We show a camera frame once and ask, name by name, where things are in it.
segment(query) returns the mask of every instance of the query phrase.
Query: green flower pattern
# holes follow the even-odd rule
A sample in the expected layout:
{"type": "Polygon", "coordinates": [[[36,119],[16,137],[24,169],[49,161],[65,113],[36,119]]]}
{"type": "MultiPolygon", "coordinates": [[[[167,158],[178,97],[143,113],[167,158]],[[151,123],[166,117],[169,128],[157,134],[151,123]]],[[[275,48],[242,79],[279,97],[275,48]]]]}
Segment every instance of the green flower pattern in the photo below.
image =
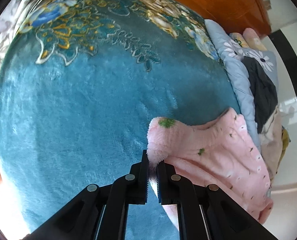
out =
{"type": "Polygon", "coordinates": [[[175,125],[175,120],[170,118],[163,118],[159,121],[159,126],[162,126],[164,128],[171,128],[175,125]]]}
{"type": "Polygon", "coordinates": [[[201,155],[202,155],[202,153],[204,153],[204,152],[205,152],[205,149],[204,149],[204,148],[202,148],[202,149],[200,149],[200,150],[199,150],[199,152],[198,152],[198,155],[200,155],[200,156],[201,156],[201,155]]]}

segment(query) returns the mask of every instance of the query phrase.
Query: beige cloth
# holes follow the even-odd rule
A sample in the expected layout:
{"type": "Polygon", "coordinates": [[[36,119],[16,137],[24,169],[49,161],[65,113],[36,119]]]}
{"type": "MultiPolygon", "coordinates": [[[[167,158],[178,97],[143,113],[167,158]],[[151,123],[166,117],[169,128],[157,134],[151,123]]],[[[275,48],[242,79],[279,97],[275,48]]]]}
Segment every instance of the beige cloth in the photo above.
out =
{"type": "Polygon", "coordinates": [[[273,181],[279,167],[282,154],[282,121],[278,107],[275,108],[262,133],[259,134],[261,142],[261,154],[269,172],[270,180],[273,181]]]}

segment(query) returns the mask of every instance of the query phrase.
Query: white wall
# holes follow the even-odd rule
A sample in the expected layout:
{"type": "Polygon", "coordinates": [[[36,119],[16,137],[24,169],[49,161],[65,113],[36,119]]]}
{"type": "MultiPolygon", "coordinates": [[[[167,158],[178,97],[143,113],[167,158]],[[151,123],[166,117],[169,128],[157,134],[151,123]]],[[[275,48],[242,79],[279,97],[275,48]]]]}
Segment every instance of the white wall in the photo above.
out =
{"type": "Polygon", "coordinates": [[[271,198],[274,206],[264,227],[278,240],[297,237],[297,183],[273,187],[271,198]]]}
{"type": "Polygon", "coordinates": [[[297,22],[297,8],[291,0],[270,0],[271,10],[268,10],[272,32],[297,22]]]}

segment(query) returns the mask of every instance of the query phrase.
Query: bed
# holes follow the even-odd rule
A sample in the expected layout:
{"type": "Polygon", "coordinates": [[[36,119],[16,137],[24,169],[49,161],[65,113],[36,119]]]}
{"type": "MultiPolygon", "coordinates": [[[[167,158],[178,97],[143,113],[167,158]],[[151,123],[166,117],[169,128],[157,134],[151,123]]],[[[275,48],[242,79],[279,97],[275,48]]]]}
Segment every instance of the bed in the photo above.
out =
{"type": "MultiPolygon", "coordinates": [[[[260,0],[243,1],[43,0],[26,18],[0,70],[0,173],[30,231],[86,185],[127,174],[154,117],[240,113],[203,17],[268,34],[260,0]]],[[[177,239],[153,198],[130,207],[127,239],[177,239]]]]}

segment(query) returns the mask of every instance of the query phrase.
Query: yellow cloth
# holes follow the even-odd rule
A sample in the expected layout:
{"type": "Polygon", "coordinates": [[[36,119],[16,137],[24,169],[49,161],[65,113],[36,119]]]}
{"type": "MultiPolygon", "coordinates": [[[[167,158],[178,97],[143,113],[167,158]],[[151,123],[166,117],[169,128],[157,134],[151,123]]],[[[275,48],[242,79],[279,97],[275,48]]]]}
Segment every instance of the yellow cloth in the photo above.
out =
{"type": "Polygon", "coordinates": [[[285,155],[285,151],[286,151],[289,143],[290,143],[290,137],[288,135],[288,132],[287,132],[286,129],[283,129],[282,130],[282,154],[281,154],[281,157],[279,159],[278,168],[280,166],[280,163],[282,161],[282,158],[285,155]]]}

